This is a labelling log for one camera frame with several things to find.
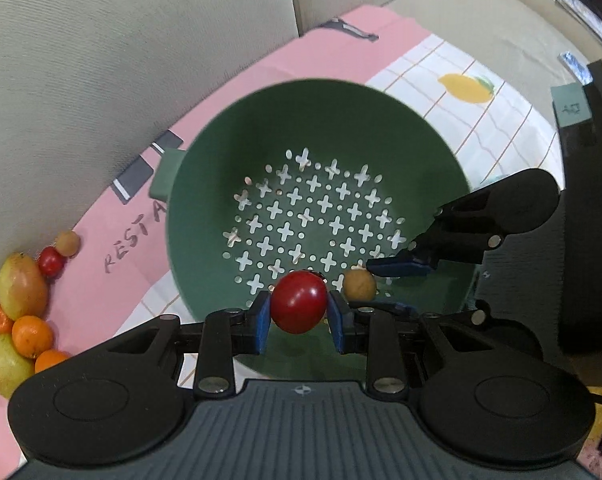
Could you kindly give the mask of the red cherry tomato front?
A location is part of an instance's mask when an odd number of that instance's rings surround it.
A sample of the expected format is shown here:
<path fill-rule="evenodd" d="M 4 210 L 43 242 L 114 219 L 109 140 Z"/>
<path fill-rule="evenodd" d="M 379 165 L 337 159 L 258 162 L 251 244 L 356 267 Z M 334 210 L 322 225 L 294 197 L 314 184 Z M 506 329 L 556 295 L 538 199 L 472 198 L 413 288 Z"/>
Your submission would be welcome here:
<path fill-rule="evenodd" d="M 288 334 L 312 330 L 324 317 L 328 290 L 324 280 L 307 270 L 285 275 L 270 296 L 270 316 Z"/>

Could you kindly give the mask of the brown longan back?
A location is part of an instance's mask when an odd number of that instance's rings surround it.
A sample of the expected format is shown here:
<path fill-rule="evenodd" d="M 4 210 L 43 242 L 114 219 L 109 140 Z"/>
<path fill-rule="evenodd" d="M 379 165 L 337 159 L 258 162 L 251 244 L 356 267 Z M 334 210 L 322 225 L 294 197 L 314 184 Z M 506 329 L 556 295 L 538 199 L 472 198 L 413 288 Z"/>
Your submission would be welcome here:
<path fill-rule="evenodd" d="M 54 248 L 64 258 L 74 257 L 80 250 L 80 244 L 80 236 L 72 230 L 59 233 L 54 240 Z"/>

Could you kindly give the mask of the red cherry tomato back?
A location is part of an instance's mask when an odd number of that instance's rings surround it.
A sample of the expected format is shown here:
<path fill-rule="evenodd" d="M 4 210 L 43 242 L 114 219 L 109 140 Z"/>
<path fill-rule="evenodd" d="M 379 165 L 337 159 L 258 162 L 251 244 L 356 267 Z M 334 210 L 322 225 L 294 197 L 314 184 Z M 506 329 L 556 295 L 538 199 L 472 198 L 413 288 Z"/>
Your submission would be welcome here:
<path fill-rule="evenodd" d="M 66 257 L 61 255 L 54 246 L 47 246 L 40 252 L 37 264 L 40 273 L 52 280 L 63 271 Z"/>

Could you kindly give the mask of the red cherry tomato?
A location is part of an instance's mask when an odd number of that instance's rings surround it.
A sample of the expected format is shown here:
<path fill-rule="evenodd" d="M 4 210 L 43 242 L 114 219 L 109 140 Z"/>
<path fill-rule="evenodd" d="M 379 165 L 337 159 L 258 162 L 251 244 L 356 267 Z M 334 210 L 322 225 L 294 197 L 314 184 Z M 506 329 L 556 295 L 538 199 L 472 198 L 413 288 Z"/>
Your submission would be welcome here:
<path fill-rule="evenodd" d="M 52 280 L 63 271 L 66 257 L 61 255 L 54 246 L 47 246 L 40 252 L 37 264 L 40 273 Z"/>
<path fill-rule="evenodd" d="M 285 275 L 270 296 L 270 316 L 288 334 L 312 330 L 324 317 L 328 290 L 324 280 L 307 270 Z"/>

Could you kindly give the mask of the pink checkered picnic cloth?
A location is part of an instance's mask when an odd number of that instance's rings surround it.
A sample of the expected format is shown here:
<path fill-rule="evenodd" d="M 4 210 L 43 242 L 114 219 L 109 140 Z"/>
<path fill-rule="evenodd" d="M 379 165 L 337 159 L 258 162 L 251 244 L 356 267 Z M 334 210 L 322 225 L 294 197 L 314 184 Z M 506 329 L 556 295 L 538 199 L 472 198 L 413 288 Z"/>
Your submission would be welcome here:
<path fill-rule="evenodd" d="M 54 344 L 77 354 L 163 312 L 182 313 L 167 264 L 164 205 L 149 186 L 164 148 L 188 148 L 224 107 L 249 92 L 305 76 L 361 82 L 398 99 L 434 128 L 432 158 L 456 181 L 489 184 L 540 167 L 563 176 L 555 128 L 520 94 L 413 18 L 362 6 L 295 39 L 224 84 L 152 143 L 77 223 L 82 246 L 51 289 Z M 407 232 L 394 179 L 363 148 L 327 154 L 278 148 L 223 197 L 238 233 L 223 254 L 243 306 L 300 261 L 339 286 L 343 271 L 381 255 Z"/>

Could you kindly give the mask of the green colander bowl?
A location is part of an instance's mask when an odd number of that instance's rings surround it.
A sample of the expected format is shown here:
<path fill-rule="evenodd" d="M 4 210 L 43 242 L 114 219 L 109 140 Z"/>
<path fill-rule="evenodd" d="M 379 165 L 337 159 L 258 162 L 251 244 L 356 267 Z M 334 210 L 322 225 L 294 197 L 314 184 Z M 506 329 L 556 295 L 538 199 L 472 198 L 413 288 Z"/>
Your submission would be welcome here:
<path fill-rule="evenodd" d="M 288 81 L 215 116 L 163 153 L 149 194 L 166 209 L 168 261 L 196 320 L 250 307 L 286 274 L 344 273 L 392 256 L 469 183 L 438 133 L 360 84 Z"/>

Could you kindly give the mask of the brown longan front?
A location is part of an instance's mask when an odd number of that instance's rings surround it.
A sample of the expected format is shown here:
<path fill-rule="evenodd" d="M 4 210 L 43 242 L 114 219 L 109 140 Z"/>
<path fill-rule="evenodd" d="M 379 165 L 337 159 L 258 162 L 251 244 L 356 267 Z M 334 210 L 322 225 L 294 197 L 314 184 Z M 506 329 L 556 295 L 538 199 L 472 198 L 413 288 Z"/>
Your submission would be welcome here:
<path fill-rule="evenodd" d="M 371 301 L 377 295 L 377 283 L 366 269 L 351 269 L 344 273 L 342 294 L 348 301 Z"/>

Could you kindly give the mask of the orange mandarin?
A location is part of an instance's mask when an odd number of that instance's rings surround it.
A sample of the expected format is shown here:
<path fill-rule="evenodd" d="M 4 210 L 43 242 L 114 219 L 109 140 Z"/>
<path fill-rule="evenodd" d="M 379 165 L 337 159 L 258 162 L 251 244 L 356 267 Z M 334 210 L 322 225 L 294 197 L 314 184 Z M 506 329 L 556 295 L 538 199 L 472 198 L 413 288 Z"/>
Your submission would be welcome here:
<path fill-rule="evenodd" d="M 43 370 L 48 370 L 48 368 L 60 364 L 69 359 L 70 357 L 71 356 L 69 355 L 69 353 L 66 353 L 64 351 L 60 351 L 57 349 L 46 350 L 37 357 L 35 361 L 35 371 L 36 373 L 40 373 Z"/>
<path fill-rule="evenodd" d="M 54 346 L 54 331 L 42 318 L 34 315 L 21 316 L 13 323 L 12 342 L 24 358 L 36 360 Z"/>

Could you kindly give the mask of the brown longan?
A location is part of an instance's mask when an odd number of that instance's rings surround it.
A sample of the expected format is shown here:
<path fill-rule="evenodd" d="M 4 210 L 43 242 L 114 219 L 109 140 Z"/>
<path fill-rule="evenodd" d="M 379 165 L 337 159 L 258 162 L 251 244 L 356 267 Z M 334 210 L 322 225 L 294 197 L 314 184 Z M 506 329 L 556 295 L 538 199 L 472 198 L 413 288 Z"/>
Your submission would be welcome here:
<path fill-rule="evenodd" d="M 371 301 L 377 295 L 377 283 L 366 269 L 351 269 L 344 273 L 342 294 L 348 301 Z"/>
<path fill-rule="evenodd" d="M 80 244 L 80 236 L 72 230 L 59 233 L 54 240 L 54 248 L 64 258 L 74 257 L 80 250 Z"/>

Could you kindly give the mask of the beige sofa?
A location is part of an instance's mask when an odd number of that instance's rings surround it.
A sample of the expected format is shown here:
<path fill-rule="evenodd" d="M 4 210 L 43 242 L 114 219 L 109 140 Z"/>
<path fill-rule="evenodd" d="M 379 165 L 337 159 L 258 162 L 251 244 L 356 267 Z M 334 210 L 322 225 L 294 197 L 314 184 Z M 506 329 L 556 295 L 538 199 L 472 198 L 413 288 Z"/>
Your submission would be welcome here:
<path fill-rule="evenodd" d="M 72 226 L 196 104 L 363 4 L 414 18 L 542 113 L 562 49 L 602 43 L 554 0 L 0 0 L 0 266 Z"/>

